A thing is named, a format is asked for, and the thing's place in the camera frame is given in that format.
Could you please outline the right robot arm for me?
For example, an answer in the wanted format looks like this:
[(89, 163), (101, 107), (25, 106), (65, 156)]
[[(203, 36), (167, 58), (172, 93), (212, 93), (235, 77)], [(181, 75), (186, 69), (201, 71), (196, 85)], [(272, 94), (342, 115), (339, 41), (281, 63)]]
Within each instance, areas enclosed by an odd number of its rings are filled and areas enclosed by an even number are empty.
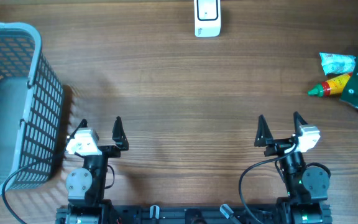
[(264, 156), (276, 156), (287, 197), (277, 199), (279, 223), (328, 224), (333, 222), (328, 199), (331, 171), (324, 165), (307, 164), (303, 154), (314, 148), (320, 130), (308, 124), (299, 113), (293, 114), (295, 133), (289, 138), (275, 139), (264, 116), (258, 118), (254, 145), (264, 147)]

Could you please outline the red sauce bottle green cap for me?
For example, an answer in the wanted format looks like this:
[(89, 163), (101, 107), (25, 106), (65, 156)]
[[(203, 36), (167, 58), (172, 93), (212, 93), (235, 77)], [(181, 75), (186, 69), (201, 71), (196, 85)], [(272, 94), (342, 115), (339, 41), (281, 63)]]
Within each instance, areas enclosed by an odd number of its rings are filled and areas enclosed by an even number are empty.
[(309, 96), (327, 97), (341, 94), (350, 80), (352, 73), (344, 73), (315, 85), (308, 91)]

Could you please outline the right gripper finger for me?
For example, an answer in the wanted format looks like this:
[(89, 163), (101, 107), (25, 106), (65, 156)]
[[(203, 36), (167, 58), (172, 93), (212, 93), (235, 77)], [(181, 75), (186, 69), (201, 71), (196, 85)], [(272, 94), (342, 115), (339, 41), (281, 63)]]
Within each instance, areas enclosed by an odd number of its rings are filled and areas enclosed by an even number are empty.
[(297, 111), (293, 113), (293, 120), (295, 126), (295, 134), (297, 136), (302, 136), (303, 134), (301, 133), (301, 127), (303, 125), (308, 125), (308, 123), (301, 117), (301, 115)]
[(273, 136), (264, 115), (258, 117), (258, 128), (254, 141), (255, 147), (264, 147), (273, 144)]

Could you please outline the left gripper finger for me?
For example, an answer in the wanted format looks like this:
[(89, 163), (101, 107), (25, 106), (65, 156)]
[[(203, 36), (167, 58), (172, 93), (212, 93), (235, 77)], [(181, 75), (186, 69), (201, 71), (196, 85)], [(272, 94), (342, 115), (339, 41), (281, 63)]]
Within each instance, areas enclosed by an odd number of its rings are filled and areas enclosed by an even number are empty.
[(122, 119), (120, 116), (117, 116), (114, 122), (114, 126), (112, 129), (112, 140), (116, 143), (116, 146), (121, 151), (129, 150), (129, 142), (126, 138), (126, 134), (122, 125)]
[(67, 139), (73, 139), (75, 137), (76, 132), (81, 129), (81, 128), (87, 128), (88, 127), (88, 122), (86, 119), (82, 119), (81, 122), (79, 123), (79, 125), (76, 127), (76, 129), (67, 136)]

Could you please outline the grey plastic shopping basket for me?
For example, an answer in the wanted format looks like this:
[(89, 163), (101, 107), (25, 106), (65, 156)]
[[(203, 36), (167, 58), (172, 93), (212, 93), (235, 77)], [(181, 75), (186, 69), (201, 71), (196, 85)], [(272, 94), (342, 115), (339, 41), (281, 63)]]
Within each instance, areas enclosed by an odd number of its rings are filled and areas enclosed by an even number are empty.
[(0, 195), (51, 178), (63, 101), (38, 30), (0, 22)]

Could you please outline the white teal pouch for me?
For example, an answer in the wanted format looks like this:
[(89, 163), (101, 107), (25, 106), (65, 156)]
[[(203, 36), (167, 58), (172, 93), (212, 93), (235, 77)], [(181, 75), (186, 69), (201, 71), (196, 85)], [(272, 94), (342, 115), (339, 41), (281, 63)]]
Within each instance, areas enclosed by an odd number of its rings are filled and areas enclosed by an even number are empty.
[(330, 54), (320, 52), (321, 66), (325, 75), (351, 73), (356, 66), (353, 55)]

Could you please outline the white barcode scanner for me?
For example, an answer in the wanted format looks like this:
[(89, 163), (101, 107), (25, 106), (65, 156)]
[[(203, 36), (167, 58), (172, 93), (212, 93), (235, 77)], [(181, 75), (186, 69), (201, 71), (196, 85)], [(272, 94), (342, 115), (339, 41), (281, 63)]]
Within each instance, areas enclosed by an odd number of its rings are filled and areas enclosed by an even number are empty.
[(221, 32), (221, 1), (194, 0), (195, 36), (217, 37)]

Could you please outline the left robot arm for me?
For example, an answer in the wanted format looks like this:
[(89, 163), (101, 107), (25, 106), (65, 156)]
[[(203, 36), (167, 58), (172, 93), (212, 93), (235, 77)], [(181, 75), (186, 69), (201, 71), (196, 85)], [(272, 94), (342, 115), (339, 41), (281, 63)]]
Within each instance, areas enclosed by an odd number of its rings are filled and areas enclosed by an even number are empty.
[(104, 198), (104, 191), (112, 187), (106, 184), (110, 158), (119, 158), (129, 149), (121, 117), (117, 117), (112, 129), (113, 145), (98, 146), (99, 136), (82, 119), (67, 137), (66, 151), (83, 158), (83, 166), (71, 171), (66, 178), (68, 206), (57, 211), (56, 223), (122, 223), (120, 214), (112, 202)]

